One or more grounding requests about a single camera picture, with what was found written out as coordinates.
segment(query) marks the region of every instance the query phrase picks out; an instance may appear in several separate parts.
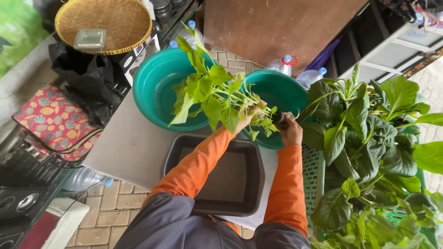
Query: teal plastic basin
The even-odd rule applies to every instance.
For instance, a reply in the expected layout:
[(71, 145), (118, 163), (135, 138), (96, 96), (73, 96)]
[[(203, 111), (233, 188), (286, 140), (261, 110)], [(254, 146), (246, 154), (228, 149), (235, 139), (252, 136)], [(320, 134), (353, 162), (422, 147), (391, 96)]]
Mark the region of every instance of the teal plastic basin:
[[(302, 110), (307, 105), (307, 92), (295, 79), (273, 70), (259, 70), (246, 76), (246, 82), (255, 84), (251, 90), (267, 102), (268, 107), (278, 107), (282, 112), (293, 112), (297, 115), (297, 107)], [(274, 132), (266, 137), (263, 127), (252, 126), (254, 131), (260, 131), (254, 143), (270, 150), (283, 148), (280, 132)], [(243, 129), (243, 134), (249, 137), (249, 126)]]
[[(206, 54), (205, 65), (211, 68), (211, 59)], [(155, 125), (175, 132), (190, 132), (208, 125), (203, 112), (196, 117), (188, 117), (184, 124), (168, 124), (174, 118), (172, 106), (177, 97), (172, 86), (180, 84), (188, 75), (195, 73), (188, 56), (180, 48), (170, 48), (153, 54), (138, 69), (134, 84), (134, 100), (140, 112)], [(189, 113), (200, 108), (195, 104)]]

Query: person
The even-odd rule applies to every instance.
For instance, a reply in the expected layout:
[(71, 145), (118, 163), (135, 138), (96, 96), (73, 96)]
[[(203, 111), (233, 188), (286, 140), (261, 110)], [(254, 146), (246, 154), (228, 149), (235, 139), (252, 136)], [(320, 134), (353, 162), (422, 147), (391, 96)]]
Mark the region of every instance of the person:
[(239, 120), (235, 134), (219, 128), (152, 188), (139, 214), (129, 224), (117, 249), (310, 249), (307, 239), (301, 143), (303, 130), (288, 114), (281, 130), (285, 148), (277, 151), (278, 167), (272, 182), (263, 224), (251, 239), (221, 218), (192, 212), (194, 197), (225, 152), (228, 143), (251, 121)]

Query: water bottle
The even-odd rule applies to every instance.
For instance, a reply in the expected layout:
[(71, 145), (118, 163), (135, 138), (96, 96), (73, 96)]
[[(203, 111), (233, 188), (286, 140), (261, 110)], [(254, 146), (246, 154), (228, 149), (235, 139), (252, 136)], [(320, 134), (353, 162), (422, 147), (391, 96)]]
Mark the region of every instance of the water bottle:
[(75, 170), (63, 189), (68, 191), (85, 191), (93, 185), (104, 185), (105, 187), (109, 187), (113, 181), (114, 179), (98, 174), (93, 169), (81, 167)]
[(312, 84), (323, 79), (323, 75), (326, 72), (327, 70), (324, 67), (320, 68), (319, 70), (306, 70), (300, 73), (295, 81), (297, 81), (307, 91)]
[[(188, 22), (188, 28), (195, 30), (195, 33), (199, 36), (202, 44), (205, 44), (205, 39), (203, 38), (202, 33), (195, 27), (194, 21)], [(182, 29), (178, 35), (180, 37), (184, 38), (193, 49), (195, 49), (195, 50), (197, 49), (197, 43), (195, 41), (195, 37), (193, 35), (191, 35), (186, 29)]]
[(292, 73), (291, 66), (297, 64), (297, 59), (295, 59), (295, 64), (291, 64), (292, 57), (295, 56), (290, 56), (287, 54), (281, 59), (275, 59), (271, 61), (271, 63), (269, 63), (266, 69), (279, 71), (283, 74), (286, 74), (287, 76), (291, 76)]
[(177, 42), (176, 41), (170, 41), (169, 42), (169, 48), (175, 48), (177, 47)]

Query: black speaker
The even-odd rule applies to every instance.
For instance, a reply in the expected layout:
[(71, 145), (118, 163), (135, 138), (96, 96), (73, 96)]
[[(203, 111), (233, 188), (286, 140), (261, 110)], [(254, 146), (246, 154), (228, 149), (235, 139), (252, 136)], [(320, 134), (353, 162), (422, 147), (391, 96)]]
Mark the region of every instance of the black speaker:
[(0, 225), (0, 249), (12, 249), (31, 225), (27, 216), (2, 220)]
[(45, 187), (0, 187), (0, 220), (27, 215), (45, 190)]

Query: floral bag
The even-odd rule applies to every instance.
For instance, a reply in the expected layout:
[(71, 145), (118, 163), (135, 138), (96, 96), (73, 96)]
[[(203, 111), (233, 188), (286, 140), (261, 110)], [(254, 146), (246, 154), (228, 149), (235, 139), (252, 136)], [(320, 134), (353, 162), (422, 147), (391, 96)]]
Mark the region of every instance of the floral bag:
[(102, 132), (90, 126), (88, 114), (53, 84), (38, 90), (12, 118), (41, 155), (66, 161), (82, 160)]

